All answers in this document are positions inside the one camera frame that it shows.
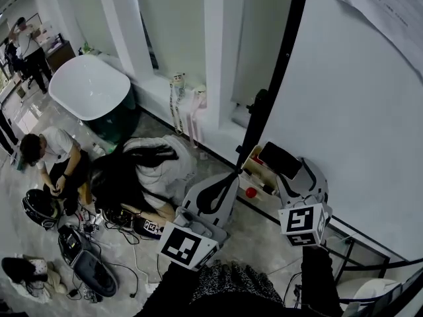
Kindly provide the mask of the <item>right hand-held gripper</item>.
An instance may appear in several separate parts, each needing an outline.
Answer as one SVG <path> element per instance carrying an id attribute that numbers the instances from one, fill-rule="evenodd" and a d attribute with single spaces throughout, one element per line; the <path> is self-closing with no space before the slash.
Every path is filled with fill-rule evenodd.
<path id="1" fill-rule="evenodd" d="M 314 162 L 304 157 L 299 160 L 302 167 L 293 180 L 276 176 L 282 205 L 289 207 L 278 211 L 281 234 L 293 247 L 318 246 L 332 217 L 328 183 Z"/>

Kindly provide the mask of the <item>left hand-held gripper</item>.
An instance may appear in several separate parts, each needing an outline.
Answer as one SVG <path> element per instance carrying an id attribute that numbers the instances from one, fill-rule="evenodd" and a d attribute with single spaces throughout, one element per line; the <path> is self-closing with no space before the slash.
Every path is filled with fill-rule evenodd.
<path id="1" fill-rule="evenodd" d="M 229 237 L 220 227 L 232 214 L 238 188 L 239 177 L 230 172 L 193 185 L 175 220 L 166 223 L 157 253 L 186 269 L 201 270 Z"/>

